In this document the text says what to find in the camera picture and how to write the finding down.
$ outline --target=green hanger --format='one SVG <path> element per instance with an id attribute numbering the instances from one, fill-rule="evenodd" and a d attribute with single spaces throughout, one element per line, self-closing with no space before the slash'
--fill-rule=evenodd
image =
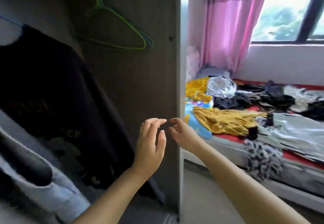
<path id="1" fill-rule="evenodd" d="M 148 42 L 148 44 L 150 45 L 150 47 L 153 48 L 154 42 L 153 42 L 153 40 L 147 34 L 145 34 L 141 30 L 137 30 L 132 24 L 130 24 L 120 14 L 118 14 L 117 12 L 115 12 L 113 9 L 105 6 L 104 3 L 103 3 L 103 0 L 96 0 L 95 7 L 92 8 L 92 9 L 90 9 L 87 14 L 89 15 L 89 17 L 93 17 L 99 10 L 102 10 L 102 9 L 107 10 L 107 11 L 113 13 L 114 15 L 116 15 L 117 17 L 119 17 L 121 20 L 123 20 L 124 23 L 126 23 L 138 36 L 140 36 L 140 38 L 143 41 L 143 46 L 142 47 L 118 46 L 118 45 L 115 45 L 115 44 L 111 44 L 109 42 L 95 40 L 93 38 L 90 38 L 90 37 L 87 37 L 87 36 L 84 36 L 84 35 L 81 35 L 81 34 L 77 34 L 77 33 L 75 33 L 75 36 L 77 36 L 78 38 L 80 38 L 82 40 L 89 41 L 91 43 L 99 44 L 101 46 L 106 46 L 105 48 L 106 49 L 109 49 L 109 50 L 144 50 L 144 49 L 146 49 L 146 46 L 147 46 L 146 42 Z"/>

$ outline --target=pile of clothes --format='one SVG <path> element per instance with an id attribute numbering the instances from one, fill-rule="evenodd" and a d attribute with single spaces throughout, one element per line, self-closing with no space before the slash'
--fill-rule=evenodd
<path id="1" fill-rule="evenodd" d="M 324 162 L 324 91 L 208 76 L 187 82 L 186 96 L 185 120 L 200 136 L 245 139 L 247 169 L 258 181 L 281 173 L 283 149 Z"/>

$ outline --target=left hand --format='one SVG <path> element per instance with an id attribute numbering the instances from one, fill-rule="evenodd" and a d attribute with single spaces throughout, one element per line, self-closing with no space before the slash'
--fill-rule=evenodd
<path id="1" fill-rule="evenodd" d="M 162 162 L 167 142 L 164 130 L 159 133 L 157 146 L 155 146 L 155 140 L 157 129 L 166 121 L 166 119 L 151 118 L 141 126 L 131 169 L 145 180 L 154 174 Z"/>

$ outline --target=window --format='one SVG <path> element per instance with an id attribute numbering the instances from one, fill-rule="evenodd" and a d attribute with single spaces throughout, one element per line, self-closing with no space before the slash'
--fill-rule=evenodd
<path id="1" fill-rule="evenodd" d="M 324 0 L 265 0 L 253 44 L 324 44 Z"/>

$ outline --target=hand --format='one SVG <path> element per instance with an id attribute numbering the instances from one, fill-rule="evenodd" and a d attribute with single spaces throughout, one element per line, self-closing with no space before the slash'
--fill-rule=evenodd
<path id="1" fill-rule="evenodd" d="M 205 144 L 194 129 L 180 118 L 172 118 L 170 122 L 174 124 L 174 126 L 169 128 L 169 132 L 180 147 L 196 154 L 200 146 Z"/>
<path id="2" fill-rule="evenodd" d="M 162 162 L 167 142 L 164 130 L 159 133 L 157 146 L 155 140 L 157 129 L 166 121 L 166 119 L 151 118 L 141 126 L 132 169 L 145 180 L 154 174 Z"/>

